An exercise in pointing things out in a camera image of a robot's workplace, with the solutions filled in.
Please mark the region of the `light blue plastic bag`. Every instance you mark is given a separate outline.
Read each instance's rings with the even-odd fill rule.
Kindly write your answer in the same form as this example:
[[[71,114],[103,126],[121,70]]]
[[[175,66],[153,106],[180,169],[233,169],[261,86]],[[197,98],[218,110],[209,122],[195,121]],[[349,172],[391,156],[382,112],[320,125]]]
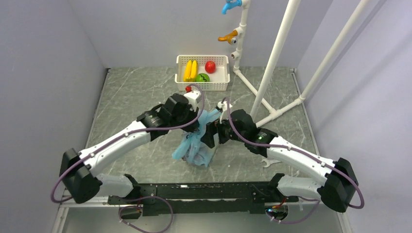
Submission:
[[[209,148],[201,142],[202,136],[206,133],[206,124],[217,120],[221,113],[218,110],[208,112],[203,110],[199,121],[199,129],[194,133],[184,133],[182,141],[177,149],[172,153],[173,159],[183,159],[190,165],[208,167],[216,148]]]

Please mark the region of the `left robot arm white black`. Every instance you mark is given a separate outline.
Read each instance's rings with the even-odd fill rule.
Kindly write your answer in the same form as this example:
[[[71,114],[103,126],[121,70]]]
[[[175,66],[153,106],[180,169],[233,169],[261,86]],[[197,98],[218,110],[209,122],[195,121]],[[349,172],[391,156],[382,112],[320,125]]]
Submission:
[[[70,200],[81,204],[100,196],[118,196],[126,203],[135,203],[141,196],[141,187],[129,174],[112,176],[103,170],[112,162],[137,147],[182,129],[193,133],[200,128],[199,103],[204,103],[201,91],[183,95],[173,94],[164,104],[142,113],[125,129],[94,145],[76,152],[69,149],[63,154],[59,181],[70,193]]]

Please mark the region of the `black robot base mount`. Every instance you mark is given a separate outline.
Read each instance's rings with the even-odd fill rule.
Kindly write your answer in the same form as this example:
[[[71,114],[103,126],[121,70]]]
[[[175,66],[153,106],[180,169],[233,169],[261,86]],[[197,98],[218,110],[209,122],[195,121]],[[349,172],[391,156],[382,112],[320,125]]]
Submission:
[[[109,196],[109,205],[138,204],[143,216],[247,212],[264,214],[271,205],[298,202],[268,187],[268,182],[141,183],[140,197]]]

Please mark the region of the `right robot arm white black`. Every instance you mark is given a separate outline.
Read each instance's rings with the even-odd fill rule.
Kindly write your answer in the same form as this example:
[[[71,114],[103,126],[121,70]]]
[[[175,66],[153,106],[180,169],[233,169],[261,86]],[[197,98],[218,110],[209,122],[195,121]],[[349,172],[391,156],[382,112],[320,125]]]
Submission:
[[[244,110],[235,110],[230,119],[214,120],[206,124],[201,142],[212,148],[228,140],[243,142],[253,154],[268,160],[286,163],[307,175],[306,178],[275,174],[268,183],[268,196],[273,201],[296,196],[320,200],[333,211],[344,213],[359,183],[351,163],[339,158],[324,158],[288,142],[277,133],[257,127]]]

